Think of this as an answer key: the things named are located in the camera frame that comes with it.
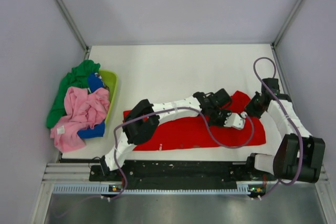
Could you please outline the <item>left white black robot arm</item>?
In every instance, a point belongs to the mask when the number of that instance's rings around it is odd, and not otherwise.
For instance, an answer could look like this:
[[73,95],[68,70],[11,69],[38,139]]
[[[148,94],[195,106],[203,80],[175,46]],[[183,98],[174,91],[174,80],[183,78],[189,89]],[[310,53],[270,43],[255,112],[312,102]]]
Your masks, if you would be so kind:
[[125,117],[122,124],[113,130],[114,147],[100,160],[101,174],[114,180],[119,174],[127,155],[138,145],[148,142],[158,126],[177,119],[201,116],[215,117],[215,125],[223,127],[224,109],[232,102],[225,89],[213,93],[196,92],[187,98],[165,103],[141,100]]

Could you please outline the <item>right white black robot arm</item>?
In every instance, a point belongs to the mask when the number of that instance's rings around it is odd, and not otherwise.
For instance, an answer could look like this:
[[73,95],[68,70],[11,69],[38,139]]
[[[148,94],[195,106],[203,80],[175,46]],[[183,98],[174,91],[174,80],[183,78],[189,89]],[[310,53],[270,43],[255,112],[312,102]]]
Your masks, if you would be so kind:
[[264,172],[276,179],[316,183],[325,151],[323,139],[314,137],[296,115],[291,98],[282,94],[276,78],[262,79],[261,92],[245,106],[251,118],[267,113],[276,124],[282,141],[275,155],[252,153],[245,174],[252,180]]

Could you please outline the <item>left aluminium frame post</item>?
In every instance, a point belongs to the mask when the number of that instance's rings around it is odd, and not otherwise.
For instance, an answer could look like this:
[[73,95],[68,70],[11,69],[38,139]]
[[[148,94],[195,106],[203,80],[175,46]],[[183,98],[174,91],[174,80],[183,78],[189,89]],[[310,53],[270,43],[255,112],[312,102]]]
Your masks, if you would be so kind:
[[70,14],[70,11],[68,10],[65,2],[63,0],[54,0],[57,8],[59,9],[59,12],[61,13],[63,19],[67,23],[70,31],[74,35],[76,41],[78,42],[81,49],[87,53],[89,51],[89,46],[85,42],[83,36],[81,35],[77,25],[75,24],[75,21],[73,17]]

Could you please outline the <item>green t shirt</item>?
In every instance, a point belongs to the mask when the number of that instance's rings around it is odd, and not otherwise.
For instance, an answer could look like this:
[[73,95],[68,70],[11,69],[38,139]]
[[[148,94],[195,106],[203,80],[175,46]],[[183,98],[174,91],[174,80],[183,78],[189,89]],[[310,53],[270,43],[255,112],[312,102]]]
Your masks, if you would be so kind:
[[77,87],[87,89],[88,77],[92,73],[99,72],[101,65],[95,63],[93,60],[84,60],[81,64],[73,67],[69,73],[63,77],[59,84],[58,92],[52,104],[52,107],[46,118],[46,127],[48,129],[53,128],[59,119],[66,115],[64,106],[64,98],[70,87]]

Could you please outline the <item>right aluminium frame post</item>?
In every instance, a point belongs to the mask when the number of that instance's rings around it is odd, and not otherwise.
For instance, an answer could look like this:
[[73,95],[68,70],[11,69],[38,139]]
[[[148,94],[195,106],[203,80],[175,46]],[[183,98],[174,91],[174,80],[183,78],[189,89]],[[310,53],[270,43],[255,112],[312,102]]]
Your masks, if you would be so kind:
[[287,33],[288,29],[290,28],[291,24],[295,21],[297,15],[299,14],[301,8],[303,7],[306,0],[296,0],[293,8],[291,9],[289,15],[287,16],[286,20],[284,21],[283,25],[281,26],[276,38],[271,44],[273,50],[280,45],[281,41],[283,40],[285,34]]

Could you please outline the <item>aluminium frame post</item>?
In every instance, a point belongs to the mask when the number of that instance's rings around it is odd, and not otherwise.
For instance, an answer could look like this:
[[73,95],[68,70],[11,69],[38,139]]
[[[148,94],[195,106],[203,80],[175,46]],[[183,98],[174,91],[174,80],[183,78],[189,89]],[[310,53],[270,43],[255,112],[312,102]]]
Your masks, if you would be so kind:
[[54,0],[57,8],[59,9],[59,12],[61,13],[63,19],[67,23],[70,31],[74,35],[76,41],[78,42],[81,49],[87,53],[89,51],[89,46],[85,42],[83,36],[81,35],[77,25],[75,24],[75,21],[73,17],[70,14],[70,11],[68,10],[65,2],[63,0]]
[[296,0],[293,8],[291,9],[289,15],[287,16],[286,20],[284,21],[283,25],[281,26],[276,38],[271,44],[273,50],[280,45],[281,41],[283,40],[285,34],[287,33],[288,29],[290,28],[291,24],[295,21],[297,15],[299,14],[301,8],[303,7],[306,0]]

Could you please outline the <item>pink t shirt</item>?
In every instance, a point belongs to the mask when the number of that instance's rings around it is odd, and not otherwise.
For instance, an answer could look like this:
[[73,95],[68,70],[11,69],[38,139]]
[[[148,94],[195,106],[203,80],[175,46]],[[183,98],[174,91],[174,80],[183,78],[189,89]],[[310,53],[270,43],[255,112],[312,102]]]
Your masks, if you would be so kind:
[[64,106],[66,115],[50,130],[55,147],[62,153],[85,147],[78,131],[93,129],[106,119],[110,107],[109,91],[98,88],[89,94],[86,89],[70,87],[64,98]]

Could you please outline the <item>blue t shirt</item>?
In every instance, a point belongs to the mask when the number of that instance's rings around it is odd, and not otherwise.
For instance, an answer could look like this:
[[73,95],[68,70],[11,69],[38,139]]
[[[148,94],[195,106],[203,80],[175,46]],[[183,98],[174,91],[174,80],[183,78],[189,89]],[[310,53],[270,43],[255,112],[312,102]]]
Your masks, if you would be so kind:
[[[102,81],[102,77],[99,73],[91,73],[87,78],[89,85],[89,93],[95,92],[99,88],[106,88],[107,86]],[[103,137],[105,132],[105,121],[100,124],[96,124],[93,128],[82,129],[78,131],[78,136],[81,139],[90,139],[96,137]]]

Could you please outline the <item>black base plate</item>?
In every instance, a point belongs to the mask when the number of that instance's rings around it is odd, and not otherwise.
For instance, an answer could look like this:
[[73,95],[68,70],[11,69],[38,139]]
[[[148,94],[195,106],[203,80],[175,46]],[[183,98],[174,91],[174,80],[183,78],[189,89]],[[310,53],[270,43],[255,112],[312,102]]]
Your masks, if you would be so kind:
[[245,162],[215,161],[132,161],[122,166],[126,178],[119,170],[103,171],[102,165],[91,167],[91,182],[117,182],[127,189],[235,189],[237,182],[272,182],[274,176],[258,171]]

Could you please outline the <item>lime green tray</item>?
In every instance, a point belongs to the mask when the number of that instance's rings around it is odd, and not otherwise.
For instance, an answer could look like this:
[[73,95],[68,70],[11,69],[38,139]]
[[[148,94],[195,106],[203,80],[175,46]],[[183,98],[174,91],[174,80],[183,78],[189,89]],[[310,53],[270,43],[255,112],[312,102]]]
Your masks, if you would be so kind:
[[106,119],[104,121],[105,125],[107,126],[110,116],[112,114],[113,105],[114,105],[114,101],[115,101],[117,90],[118,90],[118,76],[113,71],[104,70],[104,69],[100,69],[99,74],[102,77],[103,83],[109,88],[110,106],[109,106]]

